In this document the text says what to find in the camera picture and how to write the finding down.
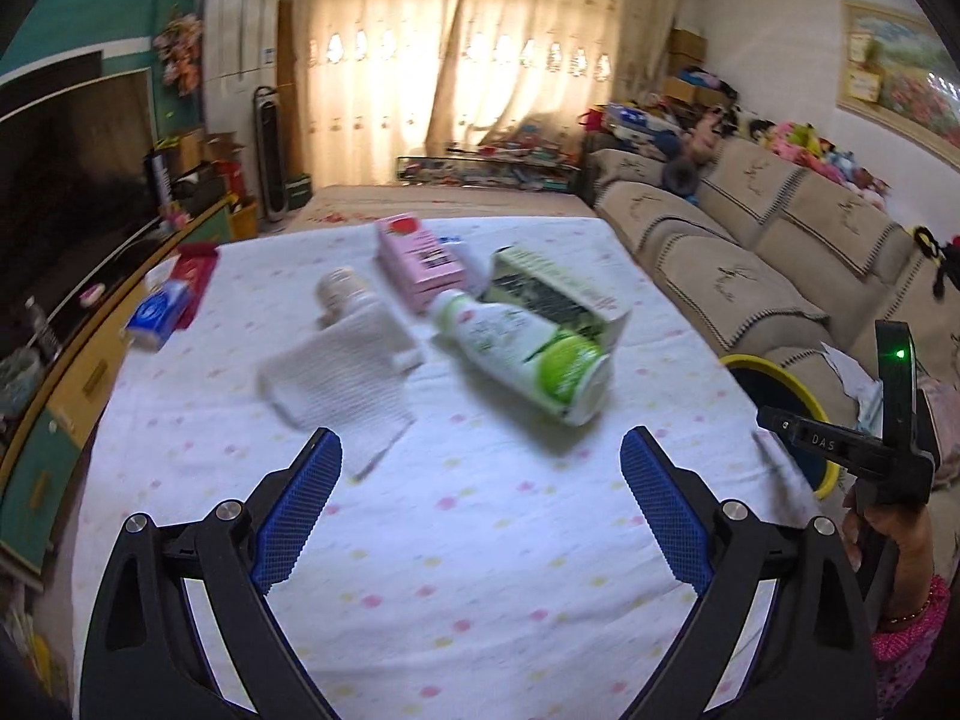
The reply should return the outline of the person right hand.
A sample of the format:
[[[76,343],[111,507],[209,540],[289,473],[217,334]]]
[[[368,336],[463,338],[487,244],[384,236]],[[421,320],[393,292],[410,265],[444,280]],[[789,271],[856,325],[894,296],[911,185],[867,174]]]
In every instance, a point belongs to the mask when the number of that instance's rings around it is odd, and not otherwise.
[[[866,585],[866,606],[878,631],[900,631],[929,606],[934,557],[928,507],[861,504],[856,491],[844,498],[844,551]]]

